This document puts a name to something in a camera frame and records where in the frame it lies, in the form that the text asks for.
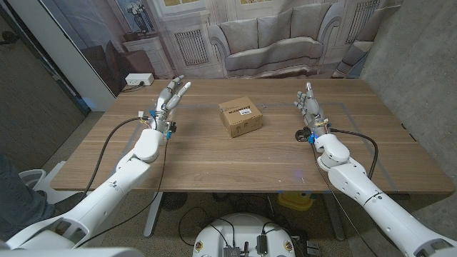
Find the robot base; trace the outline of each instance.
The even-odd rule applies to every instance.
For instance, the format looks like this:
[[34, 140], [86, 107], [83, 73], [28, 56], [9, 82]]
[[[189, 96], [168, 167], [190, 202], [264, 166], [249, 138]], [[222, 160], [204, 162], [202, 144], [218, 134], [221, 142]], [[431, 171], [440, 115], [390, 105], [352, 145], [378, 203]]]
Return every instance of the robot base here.
[[[236, 248], [231, 248], [233, 230], [230, 224], [222, 220], [215, 220], [211, 224], [224, 235], [230, 246], [226, 248], [226, 243], [219, 232], [208, 225], [200, 232], [195, 240], [193, 257], [224, 257], [229, 253], [230, 257], [240, 256], [240, 254], [241, 256], [262, 256], [257, 251], [257, 238], [261, 235], [263, 225], [271, 222], [269, 219], [252, 213], [233, 213], [222, 218], [231, 222], [235, 228], [234, 239]], [[265, 226], [265, 232], [267, 231], [270, 231], [265, 235], [267, 254], [263, 254], [263, 256], [295, 256], [292, 240], [287, 232], [280, 229], [275, 223], [268, 223]], [[248, 242], [248, 255], [243, 253], [245, 242]]]

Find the cardboard box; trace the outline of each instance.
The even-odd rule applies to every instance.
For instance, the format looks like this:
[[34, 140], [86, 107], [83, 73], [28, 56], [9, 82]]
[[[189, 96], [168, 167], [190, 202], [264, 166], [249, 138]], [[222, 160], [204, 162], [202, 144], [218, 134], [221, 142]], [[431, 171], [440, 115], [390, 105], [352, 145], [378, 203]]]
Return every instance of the cardboard box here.
[[262, 127], [262, 114], [247, 96], [219, 104], [221, 120], [231, 137]]

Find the box label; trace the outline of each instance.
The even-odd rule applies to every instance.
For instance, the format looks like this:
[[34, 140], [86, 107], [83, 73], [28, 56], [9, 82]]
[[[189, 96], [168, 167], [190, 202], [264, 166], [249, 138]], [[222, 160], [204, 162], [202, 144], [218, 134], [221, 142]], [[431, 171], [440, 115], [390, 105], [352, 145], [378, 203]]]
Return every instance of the box label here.
[[244, 109], [244, 110], [240, 110], [240, 114], [241, 115], [252, 114], [252, 111], [249, 108], [247, 108], [247, 109]]

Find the yellow object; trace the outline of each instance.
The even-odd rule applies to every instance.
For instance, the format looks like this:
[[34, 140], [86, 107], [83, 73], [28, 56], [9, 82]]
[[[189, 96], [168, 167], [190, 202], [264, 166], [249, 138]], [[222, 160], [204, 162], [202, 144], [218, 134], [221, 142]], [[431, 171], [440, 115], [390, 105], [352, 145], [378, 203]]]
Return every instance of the yellow object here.
[[312, 193], [280, 193], [278, 202], [282, 206], [292, 208], [297, 211], [307, 211], [313, 205], [314, 196]]

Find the wall mural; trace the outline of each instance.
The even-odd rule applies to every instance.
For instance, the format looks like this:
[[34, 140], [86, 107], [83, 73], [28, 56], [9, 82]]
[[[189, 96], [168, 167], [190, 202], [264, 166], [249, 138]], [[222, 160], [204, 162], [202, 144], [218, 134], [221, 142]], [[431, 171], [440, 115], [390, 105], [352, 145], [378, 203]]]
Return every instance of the wall mural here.
[[[96, 70], [111, 69], [112, 75], [112, 61], [128, 56], [117, 65], [124, 73], [254, 79], [349, 76], [369, 52], [386, 8], [401, 1], [86, 0], [90, 8], [71, 0], [44, 3], [83, 53], [105, 51], [108, 61]], [[117, 57], [108, 57], [108, 44]]]

